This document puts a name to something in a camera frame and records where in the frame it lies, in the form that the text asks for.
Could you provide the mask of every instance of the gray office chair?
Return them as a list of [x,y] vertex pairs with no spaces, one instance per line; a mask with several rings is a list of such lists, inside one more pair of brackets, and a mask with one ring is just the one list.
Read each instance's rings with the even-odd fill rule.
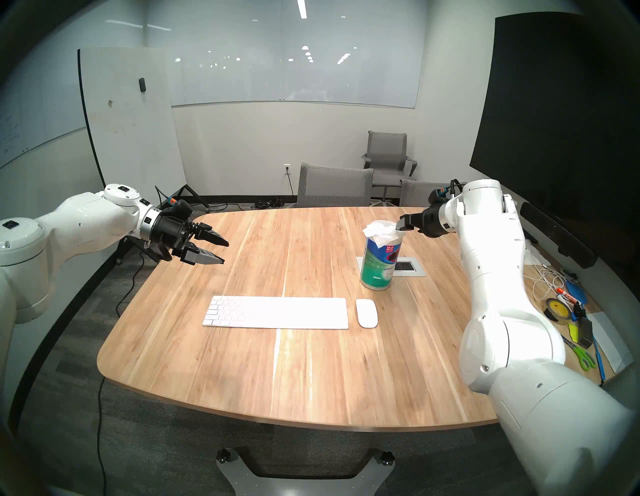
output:
[[434,189],[449,186],[447,182],[402,181],[401,207],[428,207],[429,195]]
[[[382,201],[374,205],[392,205],[387,201],[387,189],[399,188],[402,179],[410,179],[418,162],[406,156],[406,133],[369,131],[367,153],[364,168],[372,168],[373,186],[384,188]],[[411,171],[407,173],[407,162],[411,162]]]
[[296,207],[368,207],[372,183],[373,170],[302,162]]

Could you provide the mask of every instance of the television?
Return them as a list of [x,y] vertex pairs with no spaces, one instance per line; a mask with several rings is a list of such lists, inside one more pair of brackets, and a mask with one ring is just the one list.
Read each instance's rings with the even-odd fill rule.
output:
[[471,167],[598,255],[640,300],[640,81],[577,14],[495,19]]

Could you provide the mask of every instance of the robotic arm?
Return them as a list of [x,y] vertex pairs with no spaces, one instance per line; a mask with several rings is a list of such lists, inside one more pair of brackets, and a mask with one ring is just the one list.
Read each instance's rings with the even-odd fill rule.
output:
[[524,233],[515,203],[496,180],[407,214],[399,230],[457,232],[471,286],[471,319],[460,375],[487,394],[518,459],[541,495],[581,494],[628,431],[633,413],[567,369],[556,328],[524,288]]
[[179,200],[160,211],[123,184],[100,193],[65,200],[55,211],[35,220],[0,221],[0,390],[6,352],[14,323],[28,322],[49,306],[53,278],[67,260],[102,250],[124,236],[156,243],[164,260],[179,257],[187,264],[223,264],[217,255],[190,239],[228,246],[211,226],[189,221],[192,209]]

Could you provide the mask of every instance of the blue object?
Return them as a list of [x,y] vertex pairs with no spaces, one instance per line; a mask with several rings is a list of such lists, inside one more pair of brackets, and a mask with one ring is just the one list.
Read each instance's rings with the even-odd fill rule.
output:
[[593,338],[593,347],[596,350],[596,360],[598,360],[598,370],[600,371],[600,380],[603,383],[606,377],[604,375],[604,367],[602,366],[602,357],[600,356],[600,350],[598,349],[598,343],[596,343],[595,338]]
[[565,284],[566,284],[567,291],[571,296],[573,296],[576,300],[582,303],[582,306],[587,304],[587,295],[584,294],[584,291],[580,286],[574,284],[569,280],[567,280]]

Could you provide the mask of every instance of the green scissors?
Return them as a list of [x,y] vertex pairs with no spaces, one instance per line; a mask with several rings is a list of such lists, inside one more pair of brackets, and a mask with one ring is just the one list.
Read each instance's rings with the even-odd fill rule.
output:
[[574,353],[578,355],[578,361],[580,362],[580,366],[582,367],[583,371],[586,372],[589,369],[596,368],[596,362],[593,360],[593,357],[589,354],[588,351],[585,351],[580,346],[577,346],[576,344],[572,343],[564,336],[562,336],[562,339],[564,340],[565,343],[567,343],[567,345],[569,345],[573,349]]

